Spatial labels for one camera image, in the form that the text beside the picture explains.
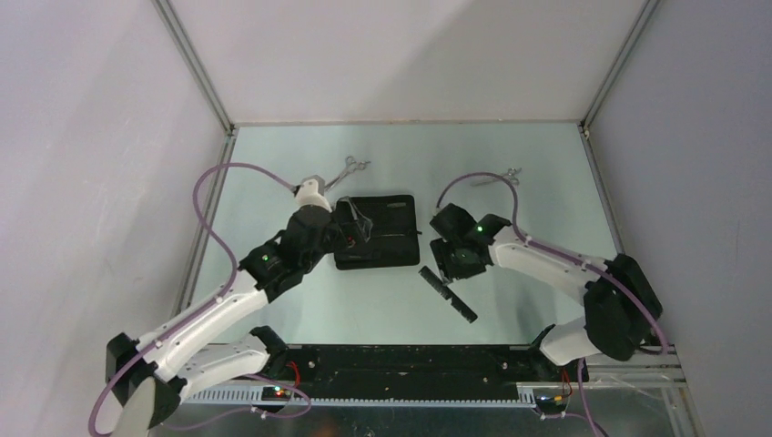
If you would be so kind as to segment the black zippered tool case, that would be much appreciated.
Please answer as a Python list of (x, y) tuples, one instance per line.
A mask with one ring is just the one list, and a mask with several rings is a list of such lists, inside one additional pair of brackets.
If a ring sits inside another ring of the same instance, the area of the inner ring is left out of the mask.
[(333, 254), (337, 269), (383, 269), (420, 262), (420, 231), (412, 195), (351, 197), (373, 222), (368, 243)]

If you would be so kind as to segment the black straight comb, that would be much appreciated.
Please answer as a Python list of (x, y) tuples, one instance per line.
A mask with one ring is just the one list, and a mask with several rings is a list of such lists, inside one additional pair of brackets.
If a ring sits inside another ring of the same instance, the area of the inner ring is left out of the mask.
[(474, 312), (456, 293), (454, 293), (443, 281), (432, 272), (432, 270), (423, 266), (419, 270), (419, 275), (444, 299), (446, 300), (467, 322), (474, 323), (478, 315)]

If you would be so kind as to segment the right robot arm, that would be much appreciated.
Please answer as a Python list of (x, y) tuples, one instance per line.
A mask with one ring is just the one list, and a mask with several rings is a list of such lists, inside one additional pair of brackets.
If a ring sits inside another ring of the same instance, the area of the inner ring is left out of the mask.
[(430, 247), (440, 272), (424, 277), (469, 322), (475, 313), (447, 285), (490, 267), (521, 272), (583, 307), (582, 316), (545, 328), (533, 341), (529, 366), (540, 380), (551, 381), (566, 364), (588, 356), (630, 360), (663, 313), (639, 264), (623, 253), (603, 259), (550, 247), (507, 218), (476, 220), (454, 204), (440, 209), (430, 225), (439, 236)]

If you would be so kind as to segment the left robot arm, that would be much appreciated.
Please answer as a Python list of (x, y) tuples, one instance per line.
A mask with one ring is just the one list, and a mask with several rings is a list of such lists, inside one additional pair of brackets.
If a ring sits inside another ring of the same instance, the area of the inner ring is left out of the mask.
[(301, 284), (327, 255), (367, 243), (373, 222), (348, 198), (304, 200), (284, 229), (235, 262), (228, 279), (198, 304), (137, 339), (107, 343), (106, 384), (127, 424), (116, 436), (144, 436), (192, 395), (239, 376), (277, 379), (287, 346), (267, 327), (217, 348), (211, 341)]

